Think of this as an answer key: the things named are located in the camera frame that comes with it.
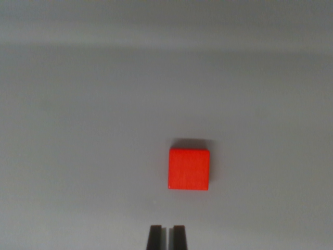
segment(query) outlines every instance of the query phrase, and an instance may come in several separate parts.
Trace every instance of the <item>white surface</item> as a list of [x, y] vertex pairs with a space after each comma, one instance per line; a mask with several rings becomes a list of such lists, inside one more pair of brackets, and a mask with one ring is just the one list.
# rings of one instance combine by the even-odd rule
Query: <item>white surface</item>
[[[190, 250], [333, 248], [330, 5], [13, 3], [1, 249], [145, 249], [158, 223]], [[211, 140], [208, 192], [167, 189], [176, 138]]]

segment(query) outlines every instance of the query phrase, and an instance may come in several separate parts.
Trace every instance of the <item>cube top face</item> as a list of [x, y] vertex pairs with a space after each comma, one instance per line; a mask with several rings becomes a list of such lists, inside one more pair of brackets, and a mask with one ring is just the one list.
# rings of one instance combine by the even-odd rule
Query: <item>cube top face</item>
[[169, 189], [208, 190], [210, 152], [206, 149], [171, 148]]

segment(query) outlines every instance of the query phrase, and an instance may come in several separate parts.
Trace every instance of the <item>red block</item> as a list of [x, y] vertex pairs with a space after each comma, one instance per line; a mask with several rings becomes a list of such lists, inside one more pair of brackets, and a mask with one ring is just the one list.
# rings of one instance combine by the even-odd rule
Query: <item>red block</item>
[[208, 190], [209, 156], [206, 149], [171, 148], [169, 151], [170, 189]]

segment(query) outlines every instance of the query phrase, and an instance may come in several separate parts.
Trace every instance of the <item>red cube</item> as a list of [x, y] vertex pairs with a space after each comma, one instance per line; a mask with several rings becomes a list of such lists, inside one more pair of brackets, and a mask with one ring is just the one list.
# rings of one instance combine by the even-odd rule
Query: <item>red cube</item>
[[170, 189], [208, 190], [209, 158], [206, 149], [171, 148], [169, 151]]

